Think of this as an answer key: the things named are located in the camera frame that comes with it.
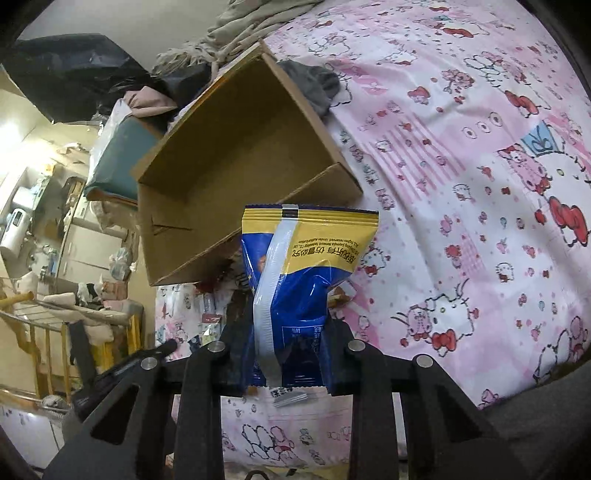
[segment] white seal strip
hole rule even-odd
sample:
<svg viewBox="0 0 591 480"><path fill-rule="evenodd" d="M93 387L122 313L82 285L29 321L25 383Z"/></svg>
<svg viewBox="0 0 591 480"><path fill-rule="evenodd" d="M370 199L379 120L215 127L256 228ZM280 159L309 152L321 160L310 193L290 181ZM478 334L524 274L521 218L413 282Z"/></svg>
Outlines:
<svg viewBox="0 0 591 480"><path fill-rule="evenodd" d="M282 205L283 210L297 210L297 205ZM267 387L280 387L282 384L281 366L275 355L273 343L273 322L271 319L271 304L275 298L277 284L281 278L287 251L291 244L291 237L296 229L296 218L282 218L273 234L265 267L262 270L255 299L252 305L252 316L255 328L256 359L261 367Z"/></svg>

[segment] white cabinet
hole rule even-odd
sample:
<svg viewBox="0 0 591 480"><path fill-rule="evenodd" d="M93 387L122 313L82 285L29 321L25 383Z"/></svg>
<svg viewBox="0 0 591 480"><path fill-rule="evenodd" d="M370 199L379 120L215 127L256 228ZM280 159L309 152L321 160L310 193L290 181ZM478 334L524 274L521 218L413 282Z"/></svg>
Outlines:
<svg viewBox="0 0 591 480"><path fill-rule="evenodd" d="M98 283L101 275L103 276L103 280L112 281L109 270L106 268L87 265L76 260L71 260L70 258L61 259L60 271L58 273L59 278L74 283Z"/></svg>
<svg viewBox="0 0 591 480"><path fill-rule="evenodd" d="M120 247L121 238L70 225L61 263L73 260L108 270L109 257L117 253Z"/></svg>

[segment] white appliance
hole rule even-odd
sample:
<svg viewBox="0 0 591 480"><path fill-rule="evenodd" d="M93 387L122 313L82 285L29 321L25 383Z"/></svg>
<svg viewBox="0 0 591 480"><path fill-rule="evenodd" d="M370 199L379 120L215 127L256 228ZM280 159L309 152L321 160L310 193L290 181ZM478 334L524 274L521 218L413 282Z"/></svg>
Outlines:
<svg viewBox="0 0 591 480"><path fill-rule="evenodd" d="M21 208L15 208L8 219L2 241L0 254L4 260L16 260L21 251L22 242L31 223L31 215Z"/></svg>
<svg viewBox="0 0 591 480"><path fill-rule="evenodd" d="M35 206L35 194L31 189L19 187L12 198L12 206L25 210L32 215Z"/></svg>

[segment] black plastic bag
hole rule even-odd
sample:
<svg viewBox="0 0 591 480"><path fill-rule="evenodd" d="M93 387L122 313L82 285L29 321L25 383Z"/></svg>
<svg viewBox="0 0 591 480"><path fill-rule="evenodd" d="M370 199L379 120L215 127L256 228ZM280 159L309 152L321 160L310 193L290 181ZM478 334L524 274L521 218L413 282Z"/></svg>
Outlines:
<svg viewBox="0 0 591 480"><path fill-rule="evenodd" d="M179 108L183 108L205 90L211 76L212 66L209 63L197 63L159 78L166 84L168 96Z"/></svg>
<svg viewBox="0 0 591 480"><path fill-rule="evenodd" d="M70 34L17 41L4 67L24 95L55 122L110 115L128 90L145 85L167 95L125 50L99 34Z"/></svg>

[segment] pink cloth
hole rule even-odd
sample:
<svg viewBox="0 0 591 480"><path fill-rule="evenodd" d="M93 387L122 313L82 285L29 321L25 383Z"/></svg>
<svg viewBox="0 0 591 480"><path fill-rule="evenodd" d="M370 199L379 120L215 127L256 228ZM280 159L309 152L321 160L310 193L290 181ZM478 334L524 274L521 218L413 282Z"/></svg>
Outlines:
<svg viewBox="0 0 591 480"><path fill-rule="evenodd" d="M591 103L517 1L324 2L267 38L341 79L329 130L380 227L334 312L480 408L588 347ZM346 461L350 399L223 399L225 458Z"/></svg>
<svg viewBox="0 0 591 480"><path fill-rule="evenodd" d="M150 87L125 92L123 100L131 108L131 114L137 118L160 115L177 107L174 100Z"/></svg>

